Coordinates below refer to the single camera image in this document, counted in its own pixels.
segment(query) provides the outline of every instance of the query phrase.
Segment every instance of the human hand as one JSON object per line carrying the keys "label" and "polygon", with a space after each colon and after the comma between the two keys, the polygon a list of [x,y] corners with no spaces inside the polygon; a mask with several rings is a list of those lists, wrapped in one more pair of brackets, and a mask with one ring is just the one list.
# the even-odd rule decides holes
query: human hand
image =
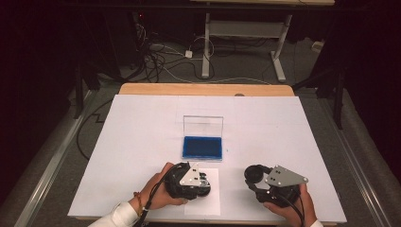
{"label": "human hand", "polygon": [[[137,214],[140,214],[141,205],[145,206],[148,202],[150,192],[155,184],[157,184],[163,176],[173,167],[174,165],[171,163],[166,163],[165,167],[163,167],[160,173],[156,173],[150,180],[147,182],[145,187],[142,189],[140,193],[140,204],[138,197],[132,198],[129,203],[136,211]],[[155,210],[167,205],[182,205],[187,203],[188,200],[185,199],[173,199],[170,197],[168,192],[166,191],[165,183],[160,184],[159,188],[156,191],[153,199],[151,200],[151,206],[149,209]]]}
{"label": "human hand", "polygon": [[[310,194],[307,192],[306,184],[302,183],[300,184],[300,198],[303,202],[304,205],[304,211],[305,211],[305,227],[311,226],[318,218],[316,217],[315,213],[315,208],[313,206],[313,201],[312,198],[310,197]],[[293,226],[293,227],[299,227],[301,226],[301,220],[298,214],[295,212],[295,210],[292,207],[280,207],[277,206],[271,202],[264,202],[263,205],[267,207],[269,210],[272,211],[272,213],[277,214],[279,216],[284,217],[287,222]],[[295,206],[298,208],[298,210],[303,212],[303,208],[301,205],[300,199],[298,199],[295,202]]]}

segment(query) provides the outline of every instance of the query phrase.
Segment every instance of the wire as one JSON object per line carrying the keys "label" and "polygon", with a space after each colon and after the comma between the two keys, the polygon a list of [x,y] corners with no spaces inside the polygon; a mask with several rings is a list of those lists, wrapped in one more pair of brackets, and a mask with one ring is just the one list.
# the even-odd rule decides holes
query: wire
{"label": "wire", "polygon": [[145,28],[143,26],[141,26],[139,24],[136,24],[136,25],[142,28],[140,33],[139,33],[138,40],[141,40],[142,34],[144,35],[143,36],[144,38],[142,39],[142,43],[139,45],[139,47],[142,47],[145,44],[145,40],[147,38],[147,31],[145,30]]}
{"label": "wire", "polygon": [[304,217],[304,213],[301,214],[300,210],[289,200],[287,200],[286,197],[280,195],[279,193],[277,193],[276,195],[278,198],[280,198],[280,200],[284,201],[286,204],[288,204],[290,207],[292,207],[292,209],[294,209],[294,211],[297,213],[298,217],[301,220],[301,227],[305,227],[305,217]]}
{"label": "wire", "polygon": [[305,221],[305,209],[304,209],[304,202],[302,201],[302,198],[301,198],[301,193],[299,193],[297,190],[294,190],[294,192],[298,195],[298,198],[300,199],[302,213],[304,214],[304,221]]}
{"label": "wire", "polygon": [[167,45],[161,45],[161,44],[152,44],[152,45],[156,45],[156,46],[162,46],[163,48],[161,49],[161,50],[163,50],[164,48],[167,48],[167,49],[171,49],[171,50],[174,50],[174,52],[163,52],[164,54],[176,54],[176,55],[181,55],[181,56],[183,56],[184,57],[184,54],[182,54],[181,52],[179,52],[178,50],[176,50],[176,49],[174,49],[174,48],[172,48],[172,47],[169,47],[169,46],[167,46]]}
{"label": "wire", "polygon": [[191,65],[192,65],[192,67],[193,67],[193,69],[194,69],[195,77],[198,77],[198,76],[197,76],[197,71],[196,71],[196,69],[195,69],[195,64],[193,64],[192,62],[181,62],[181,63],[175,64],[175,65],[173,65],[173,66],[167,68],[167,70],[168,70],[168,69],[172,69],[172,68],[174,68],[174,67],[176,67],[176,66],[178,66],[178,65],[180,65],[180,64],[185,64],[185,63],[191,64]]}
{"label": "wire", "polygon": [[197,40],[199,40],[199,39],[204,39],[204,40],[208,41],[208,42],[212,45],[212,53],[209,55],[209,58],[212,57],[213,54],[215,53],[215,46],[213,45],[212,41],[209,40],[209,39],[206,39],[206,38],[203,37],[203,36],[199,36],[197,39],[195,39],[195,40],[192,42],[192,44],[195,44],[195,41],[197,41]]}
{"label": "wire", "polygon": [[164,68],[166,70],[166,72],[168,72],[168,74],[173,77],[176,80],[182,81],[182,82],[187,82],[187,83],[199,83],[199,84],[207,84],[207,83],[220,83],[220,82],[224,82],[224,81],[230,81],[230,80],[238,80],[238,79],[246,79],[246,80],[252,80],[252,81],[257,81],[260,83],[264,83],[264,84],[268,84],[271,85],[270,83],[267,83],[265,81],[259,80],[259,79],[250,79],[250,78],[232,78],[232,79],[220,79],[220,80],[214,80],[214,81],[207,81],[207,82],[195,82],[195,81],[191,81],[191,80],[186,80],[186,79],[180,79],[177,78],[174,74],[172,74],[168,69]]}
{"label": "wire", "polygon": [[151,191],[150,191],[150,194],[149,194],[148,202],[147,202],[147,204],[146,204],[145,207],[144,207],[144,211],[142,212],[141,217],[140,217],[139,220],[135,223],[135,225],[134,225],[135,227],[140,227],[140,226],[142,226],[142,223],[144,222],[145,217],[146,217],[147,214],[148,214],[148,210],[149,210],[149,208],[150,208],[150,206],[151,206],[151,201],[153,200],[153,197],[156,195],[156,192],[157,192],[157,190],[159,189],[160,185],[161,185],[162,183],[165,182],[166,176],[168,176],[168,174],[169,174],[173,169],[175,169],[177,166],[179,166],[179,165],[180,165],[180,164],[176,164],[176,165],[174,165],[171,169],[169,169],[168,172],[165,173],[165,175],[163,175],[162,179],[160,179],[160,181],[152,187],[152,189],[151,189]]}
{"label": "wire", "polygon": [[[218,56],[218,57],[229,57],[229,56],[233,55],[237,50],[247,49],[247,48],[251,48],[251,47],[260,47],[260,46],[264,45],[264,44],[269,40],[269,38],[259,38],[259,39],[244,39],[244,38],[239,38],[239,39],[224,39],[224,38],[221,38],[221,37],[219,37],[219,36],[211,36],[210,39],[211,39],[211,41],[213,41],[213,43],[214,43],[214,48],[215,48],[214,55],[215,55],[215,56]],[[223,42],[225,42],[225,43],[229,43],[229,44],[231,44],[232,46],[229,46],[229,45],[218,45],[218,44],[216,44],[218,41],[223,41]],[[244,42],[255,42],[255,43],[254,43],[254,44],[245,44]],[[230,50],[231,52],[228,53],[228,54],[221,55],[221,54],[217,54],[219,48],[227,48],[227,49],[232,48],[232,50]],[[197,48],[197,49],[194,50],[193,52],[197,52],[197,51],[199,51],[199,50],[201,50],[201,49],[200,49],[200,48]]]}
{"label": "wire", "polygon": [[[165,58],[159,54],[155,54],[155,56],[153,56],[152,54],[148,54],[146,61],[147,61],[147,67],[145,68],[145,72],[146,72],[146,79],[148,82],[152,82],[151,79],[156,78],[156,83],[159,82],[159,76],[163,71],[163,66],[165,64]],[[153,63],[153,67],[148,67],[148,62]]]}
{"label": "wire", "polygon": [[76,137],[77,147],[78,147],[79,153],[80,153],[86,160],[88,160],[88,161],[89,161],[90,157],[88,157],[88,156],[83,152],[83,150],[82,150],[82,148],[80,147],[80,144],[79,144],[79,134],[80,134],[80,131],[82,130],[82,128],[83,128],[83,126],[85,125],[85,123],[89,120],[89,118],[90,118],[91,116],[93,116],[93,115],[97,116],[96,123],[100,123],[100,121],[98,120],[98,119],[99,119],[99,113],[96,113],[96,112],[97,112],[98,110],[100,110],[100,108],[104,107],[106,104],[108,104],[109,102],[112,102],[112,101],[113,101],[113,99],[107,100],[105,103],[103,103],[103,104],[101,104],[99,107],[97,107],[90,115],[88,115],[88,116],[83,120],[82,124],[81,124],[81,125],[79,126],[79,128],[78,128],[77,137]]}

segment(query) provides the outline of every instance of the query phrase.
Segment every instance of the white tabletop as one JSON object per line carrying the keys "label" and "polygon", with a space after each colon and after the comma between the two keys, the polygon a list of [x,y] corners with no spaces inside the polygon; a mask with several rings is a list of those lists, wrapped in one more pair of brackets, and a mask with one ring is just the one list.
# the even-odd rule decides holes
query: white tabletop
{"label": "white tabletop", "polygon": [[280,165],[306,176],[318,218],[326,223],[346,221],[295,96],[117,95],[68,216],[104,216],[141,190],[166,162],[181,162],[184,115],[224,117],[223,160],[199,162],[212,192],[187,205],[150,211],[147,220],[282,223],[244,182],[245,168],[261,164]]}

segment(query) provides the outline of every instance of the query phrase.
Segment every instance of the metal bracket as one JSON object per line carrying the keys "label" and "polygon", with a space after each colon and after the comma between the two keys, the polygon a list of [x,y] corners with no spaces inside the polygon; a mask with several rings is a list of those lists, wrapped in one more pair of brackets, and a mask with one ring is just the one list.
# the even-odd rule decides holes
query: metal bracket
{"label": "metal bracket", "polygon": [[194,164],[180,180],[180,185],[182,186],[200,186],[201,185],[201,175],[199,172],[199,164]]}
{"label": "metal bracket", "polygon": [[266,178],[265,183],[277,187],[292,186],[300,183],[307,183],[308,179],[294,173],[282,166],[275,166]]}

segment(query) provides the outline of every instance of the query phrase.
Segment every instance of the dark background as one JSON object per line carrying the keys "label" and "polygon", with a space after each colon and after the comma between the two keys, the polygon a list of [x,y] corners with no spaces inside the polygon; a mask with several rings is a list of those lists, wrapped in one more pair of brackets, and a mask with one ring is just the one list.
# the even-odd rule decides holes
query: dark background
{"label": "dark background", "polygon": [[[314,74],[333,63],[346,68],[345,87],[357,112],[400,180],[397,163],[401,138],[401,101],[398,98],[401,20],[396,4],[397,1],[391,0],[337,1],[338,7],[367,9],[363,13],[341,14],[337,20],[324,13],[308,13],[306,18],[294,15],[288,40],[326,38]],[[85,12],[84,21],[80,13],[60,9],[46,0],[7,1],[0,10],[0,201],[3,202],[68,110],[67,96],[74,88],[78,63],[89,68],[84,77],[96,87],[95,72],[118,77],[118,65],[135,62],[137,56],[134,30],[127,23],[129,15],[126,13],[117,16],[115,11]],[[197,14],[158,13],[147,14],[147,26],[173,39],[190,42],[193,33],[202,31],[203,19]],[[179,17],[185,20],[160,20]],[[254,20],[244,14],[237,17]],[[193,31],[187,32],[188,27],[193,27]],[[335,87],[332,79],[321,79],[314,85],[328,87],[327,91]]]}

